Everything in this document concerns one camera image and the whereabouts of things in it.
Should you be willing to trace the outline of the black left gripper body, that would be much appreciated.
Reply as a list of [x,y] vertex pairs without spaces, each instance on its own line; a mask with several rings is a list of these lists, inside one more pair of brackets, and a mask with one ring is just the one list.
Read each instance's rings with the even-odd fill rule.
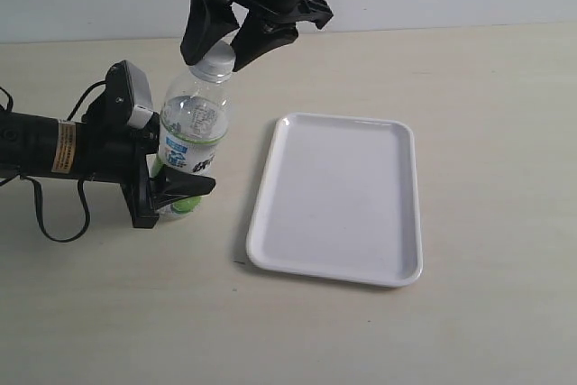
[[159,214],[152,203],[147,156],[158,150],[159,141],[148,142],[142,130],[114,126],[104,115],[83,115],[87,132],[87,155],[83,178],[120,186],[134,228],[152,228]]

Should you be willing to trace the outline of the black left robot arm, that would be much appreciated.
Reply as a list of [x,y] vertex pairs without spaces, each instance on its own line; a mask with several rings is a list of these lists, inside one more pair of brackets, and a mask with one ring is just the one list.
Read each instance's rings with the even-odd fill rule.
[[162,207],[208,195],[215,180],[165,167],[149,174],[147,157],[159,148],[159,117],[142,128],[97,121],[82,122],[1,113],[1,176],[30,180],[34,210],[43,220],[41,178],[74,179],[79,192],[87,182],[120,186],[132,225],[152,229]]

